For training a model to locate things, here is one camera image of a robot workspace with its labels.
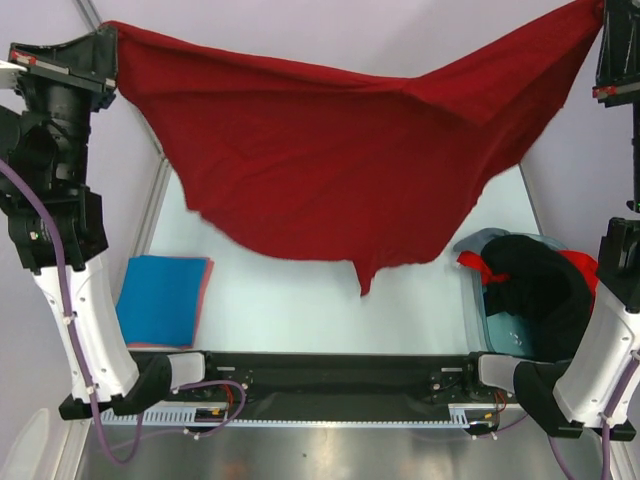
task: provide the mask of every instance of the white table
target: white table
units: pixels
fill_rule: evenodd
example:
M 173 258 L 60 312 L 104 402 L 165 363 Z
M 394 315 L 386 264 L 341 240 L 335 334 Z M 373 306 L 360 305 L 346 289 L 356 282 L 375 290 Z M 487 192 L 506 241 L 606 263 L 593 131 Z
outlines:
M 299 262 L 253 253 L 188 212 L 172 174 L 149 253 L 215 262 L 195 348 L 227 352 L 467 354 L 483 348 L 453 243 L 481 228 L 538 233 L 518 168 L 494 178 L 443 254 L 378 272 L 360 297 L 349 262 Z

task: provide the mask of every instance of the red cloth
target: red cloth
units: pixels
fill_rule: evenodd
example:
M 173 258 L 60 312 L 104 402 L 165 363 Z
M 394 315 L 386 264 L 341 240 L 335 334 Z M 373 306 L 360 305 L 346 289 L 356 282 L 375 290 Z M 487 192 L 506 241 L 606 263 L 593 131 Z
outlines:
M 487 181 L 522 159 L 567 97 L 599 3 L 574 1 L 413 79 L 114 23 L 118 83 L 189 209 L 265 255 L 351 260 L 366 294 L 380 268 L 435 259 Z
M 598 262 L 586 253 L 582 252 L 559 250 L 558 253 L 562 254 L 563 257 L 569 260 L 578 270 L 580 270 L 580 273 L 582 273 L 582 276 L 591 291 L 591 295 L 595 298 L 596 287 L 598 286 L 598 277 L 596 276 L 598 271 Z M 489 266 L 484 263 L 482 257 L 473 252 L 462 252 L 458 256 L 458 263 L 480 272 L 482 274 L 483 285 L 487 285 L 488 283 L 506 282 L 510 278 L 506 273 L 494 275 Z

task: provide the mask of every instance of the blue folded cloth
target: blue folded cloth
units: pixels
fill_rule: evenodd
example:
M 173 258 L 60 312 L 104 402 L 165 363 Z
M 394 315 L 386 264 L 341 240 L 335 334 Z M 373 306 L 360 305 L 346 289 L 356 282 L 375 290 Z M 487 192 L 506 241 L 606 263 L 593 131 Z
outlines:
M 213 262 L 145 255 L 129 260 L 116 313 L 125 343 L 188 348 Z

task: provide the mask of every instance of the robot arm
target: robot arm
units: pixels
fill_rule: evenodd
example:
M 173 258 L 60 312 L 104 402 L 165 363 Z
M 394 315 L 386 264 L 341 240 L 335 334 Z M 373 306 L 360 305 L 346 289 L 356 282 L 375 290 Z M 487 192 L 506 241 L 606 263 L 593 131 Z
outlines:
M 604 32 L 593 97 L 606 107 L 633 105 L 634 196 L 640 213 L 640 0 L 605 0 Z M 485 355 L 483 383 L 515 392 L 551 436 L 577 437 L 582 428 L 630 440 L 629 401 L 640 383 L 640 221 L 613 218 L 598 255 L 596 303 L 570 363 L 542 365 Z
M 0 161 L 44 204 L 64 247 L 72 316 L 65 313 L 51 232 L 15 178 L 0 174 L 0 208 L 10 237 L 47 298 L 69 361 L 72 391 L 60 406 L 68 420 L 91 416 L 91 393 L 100 410 L 142 413 L 171 390 L 202 380 L 205 370 L 199 352 L 158 354 L 136 363 L 120 332 L 104 253 L 102 202 L 85 184 L 90 115 L 115 96 L 116 42 L 115 28 L 102 27 L 64 45 L 13 44 L 11 62 L 0 62 L 0 88 L 15 90 L 27 105 L 21 115 L 0 107 Z

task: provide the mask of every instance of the black garment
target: black garment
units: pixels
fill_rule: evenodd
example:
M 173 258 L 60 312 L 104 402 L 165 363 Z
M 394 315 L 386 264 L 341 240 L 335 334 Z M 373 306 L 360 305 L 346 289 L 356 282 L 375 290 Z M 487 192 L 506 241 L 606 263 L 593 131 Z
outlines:
M 506 282 L 487 285 L 487 316 L 507 312 L 532 322 L 537 360 L 572 358 L 593 303 L 580 270 L 558 252 L 523 235 L 495 238 L 481 256 L 494 274 L 510 276 Z

